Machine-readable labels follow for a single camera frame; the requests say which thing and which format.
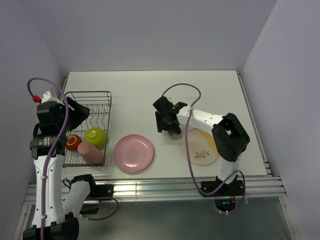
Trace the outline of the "pink plastic cup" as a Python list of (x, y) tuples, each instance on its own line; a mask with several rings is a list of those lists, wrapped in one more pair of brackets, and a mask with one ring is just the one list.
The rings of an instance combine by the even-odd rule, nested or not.
[(77, 147), (78, 153), (87, 164), (100, 164), (103, 161), (103, 153), (90, 142), (83, 141)]

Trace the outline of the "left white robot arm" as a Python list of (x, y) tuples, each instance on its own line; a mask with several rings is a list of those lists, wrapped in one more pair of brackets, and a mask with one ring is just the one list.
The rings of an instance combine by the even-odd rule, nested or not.
[(67, 133), (89, 117), (90, 109), (70, 97), (66, 102), (52, 98), (37, 106), (38, 123), (30, 142), (36, 171), (36, 202), (31, 228), (24, 240), (76, 240), (80, 232), (80, 211), (85, 200), (96, 197), (98, 188), (91, 174), (75, 176), (71, 190), (62, 199), (62, 168)]

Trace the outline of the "orange ceramic mug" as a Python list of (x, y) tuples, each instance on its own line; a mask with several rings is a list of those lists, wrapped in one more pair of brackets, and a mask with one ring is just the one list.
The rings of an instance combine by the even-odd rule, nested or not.
[(67, 137), (67, 143), (65, 148), (69, 151), (77, 151), (78, 146), (82, 143), (82, 139), (79, 135), (72, 134)]

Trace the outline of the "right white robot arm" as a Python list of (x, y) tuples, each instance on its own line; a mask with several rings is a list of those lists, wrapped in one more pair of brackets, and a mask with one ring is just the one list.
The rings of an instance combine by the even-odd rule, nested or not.
[(217, 191), (222, 195), (229, 194), (233, 188), (233, 181), (240, 173), (239, 157), (246, 150), (250, 137), (233, 113), (217, 115), (193, 108), (184, 102), (173, 104), (165, 96), (161, 96), (153, 103), (156, 109), (156, 125), (159, 133), (180, 129), (185, 125), (186, 156), (191, 176), (193, 177), (190, 144), (188, 139), (189, 127), (193, 127), (212, 134), (218, 154), (222, 158), (217, 175)]

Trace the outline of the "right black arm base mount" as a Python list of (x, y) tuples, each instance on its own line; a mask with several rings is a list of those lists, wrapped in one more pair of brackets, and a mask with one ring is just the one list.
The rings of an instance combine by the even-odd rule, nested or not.
[(202, 181), (201, 191), (199, 192), (204, 198), (212, 197), (214, 200), (215, 209), (219, 214), (235, 212), (239, 207), (245, 203), (246, 186), (242, 180), (235, 179), (230, 184), (224, 184), (220, 188), (222, 181), (216, 179), (215, 181)]

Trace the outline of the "pink plastic plate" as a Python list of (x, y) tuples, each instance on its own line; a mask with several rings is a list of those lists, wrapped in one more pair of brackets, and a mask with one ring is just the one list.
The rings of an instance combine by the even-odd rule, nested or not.
[(154, 148), (149, 139), (139, 134), (130, 134), (121, 138), (113, 150), (117, 167), (126, 173), (143, 171), (152, 162)]

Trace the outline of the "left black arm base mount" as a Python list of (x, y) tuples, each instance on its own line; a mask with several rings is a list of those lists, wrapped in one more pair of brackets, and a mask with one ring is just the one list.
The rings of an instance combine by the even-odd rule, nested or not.
[[(64, 185), (69, 189), (68, 195), (62, 203), (63, 212), (68, 219), (83, 217), (91, 221), (105, 220), (113, 216), (119, 208), (119, 201), (113, 197), (114, 186), (112, 184), (96, 184), (91, 174), (75, 176)], [(115, 210), (108, 216), (92, 218), (90, 215), (97, 214), (102, 201), (115, 201)]]

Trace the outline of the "lime green bowl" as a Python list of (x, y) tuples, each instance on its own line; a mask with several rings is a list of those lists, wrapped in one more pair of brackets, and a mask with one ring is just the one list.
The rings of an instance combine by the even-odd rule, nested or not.
[(107, 140), (107, 134), (99, 127), (89, 128), (84, 135), (84, 141), (91, 143), (96, 148), (102, 148)]

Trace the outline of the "speckled ceramic small cup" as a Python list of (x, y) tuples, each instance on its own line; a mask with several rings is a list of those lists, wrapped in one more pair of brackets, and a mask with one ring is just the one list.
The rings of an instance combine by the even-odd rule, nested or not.
[(182, 130), (179, 128), (179, 129), (173, 129), (173, 130), (169, 130), (168, 131), (168, 136), (171, 140), (178, 140), (181, 138), (181, 135), (182, 135)]

